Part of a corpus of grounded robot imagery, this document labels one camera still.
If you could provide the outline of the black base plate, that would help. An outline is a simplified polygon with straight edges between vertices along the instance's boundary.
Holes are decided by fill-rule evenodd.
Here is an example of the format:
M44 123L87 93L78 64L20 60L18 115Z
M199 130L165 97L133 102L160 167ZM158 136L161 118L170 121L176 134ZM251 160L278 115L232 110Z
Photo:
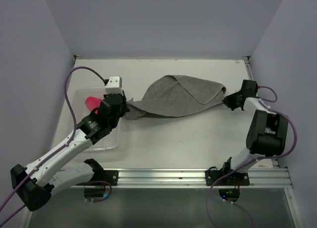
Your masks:
M94 174L91 181L106 181L111 186L117 186L119 171L117 170L102 170Z
M215 181L220 179L221 177L225 177L218 181L216 186L249 186L249 176L247 173L233 173L231 175L227 175L230 173L230 169L217 169L216 167L210 167L208 170L205 171L205 180L206 185L211 186Z

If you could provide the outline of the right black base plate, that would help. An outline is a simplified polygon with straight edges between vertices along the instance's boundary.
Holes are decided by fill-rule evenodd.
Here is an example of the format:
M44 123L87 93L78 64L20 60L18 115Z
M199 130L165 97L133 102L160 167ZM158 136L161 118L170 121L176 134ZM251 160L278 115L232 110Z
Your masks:
M233 173L231 175L227 175L230 173L230 169L217 169L216 167L210 167L208 170L205 171L205 180L206 185L211 186L215 181L220 179L221 177L225 177L218 181L216 186L249 186L249 176L247 173Z

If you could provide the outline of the grey towel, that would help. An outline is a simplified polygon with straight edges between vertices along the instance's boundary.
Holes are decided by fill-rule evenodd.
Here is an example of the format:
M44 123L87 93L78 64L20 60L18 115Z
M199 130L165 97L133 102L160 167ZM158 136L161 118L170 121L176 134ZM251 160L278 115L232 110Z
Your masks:
M136 120L148 115L184 117L220 105L226 87L218 82L185 75L166 75L146 90L139 101L127 102L126 118Z

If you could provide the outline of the pink towel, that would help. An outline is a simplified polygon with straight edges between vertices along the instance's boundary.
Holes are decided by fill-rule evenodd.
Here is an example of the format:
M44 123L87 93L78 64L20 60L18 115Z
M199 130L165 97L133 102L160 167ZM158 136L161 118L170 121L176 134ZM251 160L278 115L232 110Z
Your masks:
M100 107L101 101L102 100L100 98L90 96L85 100L85 106L89 111L93 111L94 109L98 109Z

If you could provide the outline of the aluminium mounting rail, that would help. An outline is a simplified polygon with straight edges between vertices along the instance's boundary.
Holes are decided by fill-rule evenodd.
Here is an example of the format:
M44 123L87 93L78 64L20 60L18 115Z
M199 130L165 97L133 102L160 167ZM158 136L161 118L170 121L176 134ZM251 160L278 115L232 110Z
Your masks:
M204 169L197 170L160 170L160 169L113 169L119 171L117 186L120 188L205 188ZM53 177L57 186L54 193L63 189L79 186L107 186L106 181L91 181L96 171L89 165L58 171ZM247 172L249 186L217 186L219 188L289 188L292 186L287 169L252 169Z

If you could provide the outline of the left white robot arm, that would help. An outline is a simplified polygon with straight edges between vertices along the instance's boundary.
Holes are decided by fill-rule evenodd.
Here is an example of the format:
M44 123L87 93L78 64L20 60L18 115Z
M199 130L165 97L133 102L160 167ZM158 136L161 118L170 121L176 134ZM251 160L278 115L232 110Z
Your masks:
M57 188L54 175L79 153L95 145L115 129L129 109L124 92L105 94L98 108L84 117L59 145L36 162L10 170L14 192L29 211L43 207Z

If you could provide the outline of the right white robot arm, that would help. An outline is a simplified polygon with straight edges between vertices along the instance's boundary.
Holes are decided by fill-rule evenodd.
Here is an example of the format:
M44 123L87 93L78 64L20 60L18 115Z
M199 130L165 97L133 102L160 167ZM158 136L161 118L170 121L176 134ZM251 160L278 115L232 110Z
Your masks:
M245 147L228 159L228 168L220 173L225 184L233 184L238 173L247 173L259 160L281 156L284 152L288 120L271 111L264 100L257 97L259 88L256 81L243 80L241 89L223 100L231 110L241 109L253 117Z

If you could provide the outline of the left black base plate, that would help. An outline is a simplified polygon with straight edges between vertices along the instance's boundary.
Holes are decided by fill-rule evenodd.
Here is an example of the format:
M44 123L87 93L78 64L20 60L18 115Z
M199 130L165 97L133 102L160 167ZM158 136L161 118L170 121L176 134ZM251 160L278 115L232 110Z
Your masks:
M117 186L119 171L117 170L102 170L94 174L91 181L106 181L111 186Z

